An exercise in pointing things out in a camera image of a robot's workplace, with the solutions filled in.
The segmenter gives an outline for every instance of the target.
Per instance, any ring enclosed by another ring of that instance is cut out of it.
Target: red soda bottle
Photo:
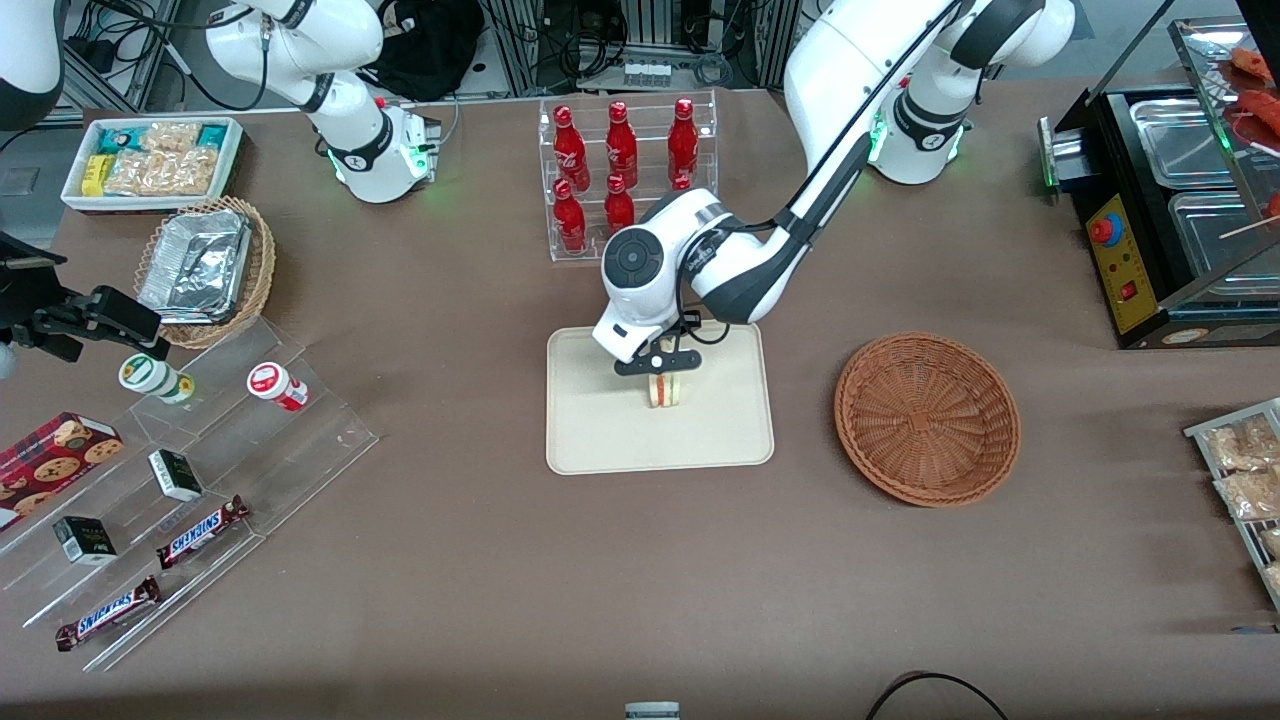
[[[561,176],[568,178],[579,192],[586,192],[591,187],[591,172],[586,169],[586,143],[573,127],[573,113],[567,105],[559,105],[552,117],[556,119],[556,164]]]
[[[573,188],[567,179],[556,178],[552,191],[556,192],[552,214],[556,215],[556,229],[559,231],[564,250],[567,252],[586,250],[586,218],[582,215],[582,205],[573,197]]]
[[[622,176],[609,176],[609,196],[604,199],[604,215],[609,219],[609,234],[636,224],[636,206],[627,195],[627,183]]]
[[[627,122],[627,104],[609,102],[609,135],[604,138],[609,151],[609,172],[622,176],[627,187],[640,182],[640,156],[636,150],[636,131]]]
[[[676,122],[667,136],[667,179],[672,183],[680,176],[690,178],[698,172],[698,128],[694,126],[694,101],[676,100]]]

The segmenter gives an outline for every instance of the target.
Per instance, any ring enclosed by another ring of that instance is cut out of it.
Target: table
[[[266,315],[385,439],[108,674],[51,674],[51,638],[0,610],[0,715],[842,719],[929,669],[1016,719],[1275,717],[1280,638],[1228,633],[1275,614],[1179,430],[1280,395],[1280,355],[1115,350],[1038,182],[1036,119],[1082,85],[989,83],[942,178],[855,188],[760,323],[769,462],[573,478],[544,461],[545,342],[604,293],[547,258],[536,104],[465,106],[439,181],[388,206],[333,181],[302,115],[243,115],[238,187],[279,245]],[[721,108],[722,196],[763,219],[799,141],[774,96]],[[155,222],[69,211],[63,281],[129,287]],[[840,369],[900,331],[969,345],[1018,400],[1021,457],[977,505],[904,506],[840,448]],[[124,355],[24,355],[0,442],[113,418]],[[913,685],[881,719],[942,715],[987,716]]]

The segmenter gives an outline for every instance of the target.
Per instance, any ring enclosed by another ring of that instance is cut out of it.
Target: brown wicker basket
[[[160,337],[191,350],[204,350],[241,324],[256,318],[266,305],[271,292],[271,273],[275,272],[275,240],[271,228],[266,227],[262,215],[248,202],[237,197],[219,197],[178,211],[180,215],[198,215],[215,210],[236,210],[253,222],[253,236],[250,240],[250,255],[244,264],[244,281],[241,286],[239,309],[230,320],[221,325],[160,325]],[[133,273],[133,293],[142,291],[142,281],[151,266],[151,254],[155,252],[160,228],[151,233],[151,242],[142,251],[142,261]]]
[[[854,354],[836,386],[836,429],[867,479],[929,507],[986,497],[1021,445],[1018,407],[995,368],[928,333],[882,337]]]

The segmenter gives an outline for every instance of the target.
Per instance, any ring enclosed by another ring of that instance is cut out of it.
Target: red cookie box
[[[122,447],[115,428],[60,413],[0,452],[0,530],[29,515]]]

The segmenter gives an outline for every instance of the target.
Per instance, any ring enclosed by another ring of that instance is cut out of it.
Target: white cup with red label
[[[301,410],[310,393],[307,384],[294,378],[279,363],[260,363],[248,373],[244,383],[250,393],[284,407],[289,413]]]
[[[150,355],[137,354],[120,365],[120,384],[133,392],[159,397],[177,405],[196,392],[196,380]]]

